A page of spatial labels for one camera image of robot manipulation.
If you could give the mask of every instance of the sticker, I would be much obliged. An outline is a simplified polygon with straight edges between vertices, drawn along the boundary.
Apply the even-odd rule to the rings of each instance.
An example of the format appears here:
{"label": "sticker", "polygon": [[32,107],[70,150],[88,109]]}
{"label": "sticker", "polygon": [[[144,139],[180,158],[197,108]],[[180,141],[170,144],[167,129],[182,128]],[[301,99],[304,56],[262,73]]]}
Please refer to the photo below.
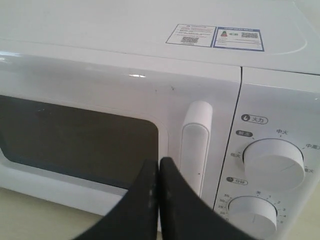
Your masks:
{"label": "sticker", "polygon": [[259,29],[221,27],[216,31],[214,48],[264,52]]}
{"label": "sticker", "polygon": [[210,48],[215,32],[215,26],[178,24],[166,43]]}

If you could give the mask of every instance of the control panel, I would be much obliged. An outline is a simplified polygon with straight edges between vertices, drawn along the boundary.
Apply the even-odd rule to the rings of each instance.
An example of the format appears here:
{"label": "control panel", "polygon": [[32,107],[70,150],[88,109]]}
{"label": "control panel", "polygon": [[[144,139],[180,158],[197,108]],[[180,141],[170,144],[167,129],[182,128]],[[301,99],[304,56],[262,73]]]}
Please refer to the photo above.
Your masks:
{"label": "control panel", "polygon": [[213,210],[256,239],[281,240],[319,181],[320,76],[242,77]]}

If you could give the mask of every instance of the qr code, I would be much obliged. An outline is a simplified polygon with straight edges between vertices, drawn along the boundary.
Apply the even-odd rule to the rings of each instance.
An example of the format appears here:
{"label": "qr code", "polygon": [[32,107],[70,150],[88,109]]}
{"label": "qr code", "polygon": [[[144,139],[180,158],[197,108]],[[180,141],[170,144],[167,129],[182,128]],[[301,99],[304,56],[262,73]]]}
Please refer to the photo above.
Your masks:
{"label": "qr code", "polygon": [[242,32],[241,33],[242,38],[252,38],[252,39],[257,39],[258,38],[258,33],[257,32]]}
{"label": "qr code", "polygon": [[184,36],[181,40],[182,43],[190,43],[190,44],[196,44],[198,42],[198,37],[191,37],[191,36]]}

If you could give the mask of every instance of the white knob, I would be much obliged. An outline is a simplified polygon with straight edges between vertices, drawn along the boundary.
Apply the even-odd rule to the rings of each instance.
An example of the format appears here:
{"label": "white knob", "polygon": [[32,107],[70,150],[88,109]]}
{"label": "white knob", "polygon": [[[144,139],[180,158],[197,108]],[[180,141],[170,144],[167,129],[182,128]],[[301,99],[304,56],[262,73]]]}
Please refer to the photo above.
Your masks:
{"label": "white knob", "polygon": [[293,189],[305,178],[301,151],[284,140],[252,143],[244,151],[243,161],[248,183],[271,192]]}
{"label": "white knob", "polygon": [[264,199],[241,196],[229,204],[229,221],[252,237],[264,239],[277,230],[277,211]]}

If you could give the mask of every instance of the microwave top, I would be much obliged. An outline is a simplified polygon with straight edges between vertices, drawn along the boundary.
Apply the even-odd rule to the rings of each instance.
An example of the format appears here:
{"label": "microwave top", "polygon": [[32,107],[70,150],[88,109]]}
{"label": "microwave top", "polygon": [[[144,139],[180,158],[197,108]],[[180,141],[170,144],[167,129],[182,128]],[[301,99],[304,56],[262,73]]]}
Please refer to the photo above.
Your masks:
{"label": "microwave top", "polygon": [[1,55],[85,49],[320,74],[320,37],[290,1],[5,0],[0,15]]}

